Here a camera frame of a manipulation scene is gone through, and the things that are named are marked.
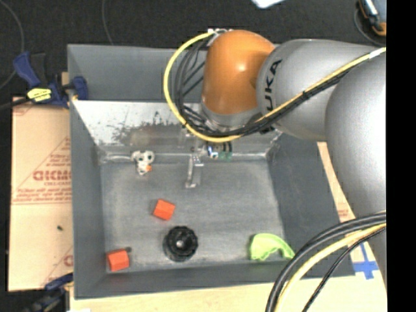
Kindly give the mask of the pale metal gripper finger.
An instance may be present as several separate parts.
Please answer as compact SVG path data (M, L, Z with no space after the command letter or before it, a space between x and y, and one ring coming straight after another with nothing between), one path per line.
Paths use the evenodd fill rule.
M193 171L194 171L194 159L193 156L189 157L188 167L187 167L187 179L185 181L185 188L191 189L194 186L193 183Z
M203 167L203 161L198 156L195 156L193 158L193 183L195 187L199 186L202 182Z

